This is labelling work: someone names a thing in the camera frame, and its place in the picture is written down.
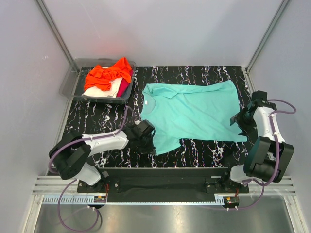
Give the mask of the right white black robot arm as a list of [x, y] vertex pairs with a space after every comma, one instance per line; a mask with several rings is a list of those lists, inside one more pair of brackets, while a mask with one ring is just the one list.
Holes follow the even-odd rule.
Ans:
[[257, 140], [242, 166], [231, 168], [229, 176], [221, 179], [221, 188], [232, 192], [241, 185], [255, 181], [268, 186], [282, 180], [294, 154], [294, 147], [285, 142], [278, 124], [276, 99], [269, 100], [264, 91], [252, 93], [248, 105], [234, 115], [230, 123], [237, 124], [243, 136], [257, 133]]

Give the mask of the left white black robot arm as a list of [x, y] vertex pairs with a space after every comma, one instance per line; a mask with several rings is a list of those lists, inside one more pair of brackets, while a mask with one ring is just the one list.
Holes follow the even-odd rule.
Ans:
[[70, 133], [49, 152], [49, 170], [63, 180], [71, 178], [83, 181], [94, 192], [105, 186], [104, 175], [87, 163], [89, 157], [109, 150], [123, 150], [130, 147], [139, 154], [154, 154], [154, 126], [147, 120], [139, 124], [101, 134]]

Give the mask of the teal t shirt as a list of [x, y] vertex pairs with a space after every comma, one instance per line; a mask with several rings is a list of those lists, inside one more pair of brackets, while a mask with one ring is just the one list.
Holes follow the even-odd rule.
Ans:
[[147, 84], [142, 91], [142, 120], [155, 128], [156, 155], [180, 147], [181, 139], [245, 142], [230, 119], [240, 111], [237, 89], [229, 80], [208, 86]]

